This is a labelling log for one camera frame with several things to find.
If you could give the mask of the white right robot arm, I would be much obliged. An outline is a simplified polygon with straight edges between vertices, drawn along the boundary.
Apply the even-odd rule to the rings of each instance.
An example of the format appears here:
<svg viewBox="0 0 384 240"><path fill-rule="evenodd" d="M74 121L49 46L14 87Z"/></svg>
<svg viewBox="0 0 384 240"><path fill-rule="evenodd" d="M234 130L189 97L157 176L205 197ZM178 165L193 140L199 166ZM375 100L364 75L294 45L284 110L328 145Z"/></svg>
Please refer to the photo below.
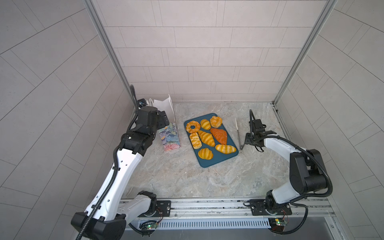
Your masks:
<svg viewBox="0 0 384 240"><path fill-rule="evenodd" d="M266 195L265 206L268 210L307 197L326 198L332 194L333 184L319 151L301 148L276 132L267 131L266 125L254 115L250 115L249 125L246 145L254 146L259 152L267 148L289 162L289 180Z"/></svg>

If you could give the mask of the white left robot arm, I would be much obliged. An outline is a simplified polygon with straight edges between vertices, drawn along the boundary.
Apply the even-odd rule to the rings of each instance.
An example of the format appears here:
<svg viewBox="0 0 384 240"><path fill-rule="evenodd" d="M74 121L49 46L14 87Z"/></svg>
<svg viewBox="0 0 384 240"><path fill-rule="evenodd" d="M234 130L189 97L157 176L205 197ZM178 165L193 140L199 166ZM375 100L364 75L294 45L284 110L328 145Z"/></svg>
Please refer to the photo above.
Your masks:
<svg viewBox="0 0 384 240"><path fill-rule="evenodd" d="M125 214L118 208L124 190L147 149L152 145L156 132L170 124L167 114L155 107L136 109L128 130L113 151L113 166L95 198L83 212L74 214L71 225L78 231L77 239L119 240L127 224L141 214L156 211L156 194L142 191L128 203Z"/></svg>

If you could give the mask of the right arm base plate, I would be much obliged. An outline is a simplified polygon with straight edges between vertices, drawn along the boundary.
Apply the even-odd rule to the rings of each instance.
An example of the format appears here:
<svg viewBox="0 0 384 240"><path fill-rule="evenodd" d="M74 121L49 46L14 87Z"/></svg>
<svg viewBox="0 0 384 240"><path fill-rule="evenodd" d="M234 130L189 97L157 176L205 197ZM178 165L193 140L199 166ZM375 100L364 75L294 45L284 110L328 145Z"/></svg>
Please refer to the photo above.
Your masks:
<svg viewBox="0 0 384 240"><path fill-rule="evenodd" d="M292 215L290 204L277 204L274 200L249 200L248 206L253 216Z"/></svg>

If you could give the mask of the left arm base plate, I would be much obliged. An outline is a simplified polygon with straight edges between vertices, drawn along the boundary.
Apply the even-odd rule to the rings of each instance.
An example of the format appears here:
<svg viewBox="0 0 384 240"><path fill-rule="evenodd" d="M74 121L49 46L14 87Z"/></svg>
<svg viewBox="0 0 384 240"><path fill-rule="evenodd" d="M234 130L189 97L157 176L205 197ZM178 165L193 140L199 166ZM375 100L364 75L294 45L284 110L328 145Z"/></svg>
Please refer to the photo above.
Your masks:
<svg viewBox="0 0 384 240"><path fill-rule="evenodd" d="M169 217L171 211L171 201L157 201L157 206L155 211L152 214L141 214L141 218L159 218L159 217Z"/></svg>

